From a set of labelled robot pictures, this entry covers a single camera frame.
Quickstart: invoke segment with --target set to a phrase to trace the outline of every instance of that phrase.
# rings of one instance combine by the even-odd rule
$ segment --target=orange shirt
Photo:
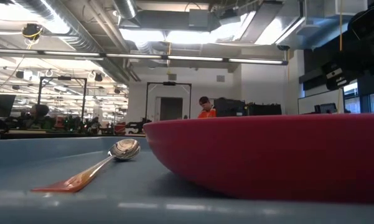
[[[198,118],[215,118],[216,117],[216,109],[212,108],[210,111],[202,110],[198,115]]]

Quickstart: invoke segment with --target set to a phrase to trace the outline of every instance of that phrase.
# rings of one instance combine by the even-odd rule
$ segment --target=pipe
[[[101,17],[106,22],[106,25],[112,30],[114,35],[118,38],[119,42],[123,46],[128,47],[127,42],[124,40],[122,34],[119,31],[119,28],[115,27],[115,25],[113,25],[113,21],[108,17],[107,13],[102,9],[102,6],[100,6],[96,0],[91,0],[90,2],[93,4],[93,7],[95,8],[95,10],[99,14],[101,14]]]
[[[61,38],[77,51],[103,52],[103,48],[96,42],[90,33],[82,26],[79,20],[66,8],[61,1],[56,0],[11,0],[14,4],[22,6],[31,13],[45,19],[43,26],[51,32],[74,35],[76,37]],[[101,66],[112,79],[127,83],[127,72],[118,67],[108,58],[94,63]]]
[[[123,19],[132,19],[137,16],[138,9],[134,0],[113,0],[113,4]]]
[[[112,40],[112,42],[117,46],[117,48],[120,49],[120,51],[127,51],[124,46],[120,43],[120,41],[113,35],[113,33],[108,29],[108,27],[105,25],[104,21],[100,18],[100,16],[97,14],[97,12],[94,10],[94,7],[88,2],[88,0],[83,0],[83,2],[86,5],[86,8],[90,10],[90,12],[93,14],[94,19],[98,22],[98,24],[101,26],[101,28],[105,31],[105,33],[108,35],[108,37]]]

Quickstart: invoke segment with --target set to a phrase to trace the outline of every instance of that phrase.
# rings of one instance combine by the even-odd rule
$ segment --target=table surface
[[[17,141],[1,141],[0,145]],[[142,146],[135,159],[111,162],[75,194],[35,193],[30,189],[89,168],[107,156],[105,151],[0,167],[0,223],[374,223],[374,205],[229,198],[182,180],[155,158],[146,143]]]

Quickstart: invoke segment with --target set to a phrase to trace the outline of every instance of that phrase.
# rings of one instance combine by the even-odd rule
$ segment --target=desk
[[[75,194],[30,192],[105,158],[122,137],[0,141],[0,223],[374,223],[374,205],[237,200],[168,171],[144,138]]]

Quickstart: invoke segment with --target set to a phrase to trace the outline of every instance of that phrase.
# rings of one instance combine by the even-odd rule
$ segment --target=ceiling vent
[[[225,82],[225,76],[224,75],[217,75],[217,82]]]
[[[169,76],[169,81],[177,81],[177,74],[167,74]]]

